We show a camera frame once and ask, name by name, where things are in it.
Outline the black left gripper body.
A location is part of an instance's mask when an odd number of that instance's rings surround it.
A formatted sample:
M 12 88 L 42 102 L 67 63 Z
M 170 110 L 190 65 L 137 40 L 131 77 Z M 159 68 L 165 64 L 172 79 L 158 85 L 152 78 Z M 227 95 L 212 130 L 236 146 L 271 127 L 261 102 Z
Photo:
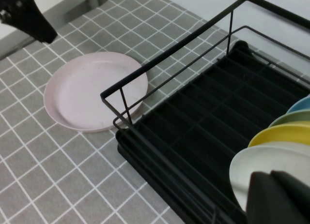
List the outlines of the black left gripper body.
M 0 0 L 0 22 L 14 26 L 22 5 L 23 0 Z

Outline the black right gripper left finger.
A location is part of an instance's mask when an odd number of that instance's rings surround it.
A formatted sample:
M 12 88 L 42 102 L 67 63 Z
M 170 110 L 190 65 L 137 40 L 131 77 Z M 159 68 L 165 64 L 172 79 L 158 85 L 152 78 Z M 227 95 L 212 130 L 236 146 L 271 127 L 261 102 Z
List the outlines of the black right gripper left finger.
M 250 177 L 246 217 L 249 224 L 304 224 L 305 217 L 271 173 Z

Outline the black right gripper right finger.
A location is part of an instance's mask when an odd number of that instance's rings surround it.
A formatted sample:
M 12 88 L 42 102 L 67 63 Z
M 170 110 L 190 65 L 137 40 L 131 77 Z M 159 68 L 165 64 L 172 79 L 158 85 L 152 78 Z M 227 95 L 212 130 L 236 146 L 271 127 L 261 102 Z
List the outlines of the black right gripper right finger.
M 284 171 L 271 171 L 299 212 L 310 222 L 310 187 Z

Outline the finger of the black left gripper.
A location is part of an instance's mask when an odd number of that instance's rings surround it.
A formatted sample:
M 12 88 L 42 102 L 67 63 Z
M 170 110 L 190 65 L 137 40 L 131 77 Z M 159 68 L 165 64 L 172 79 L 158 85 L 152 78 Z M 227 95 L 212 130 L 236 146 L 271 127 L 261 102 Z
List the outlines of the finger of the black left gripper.
M 17 0 L 16 27 L 42 43 L 52 43 L 58 36 L 34 0 Z

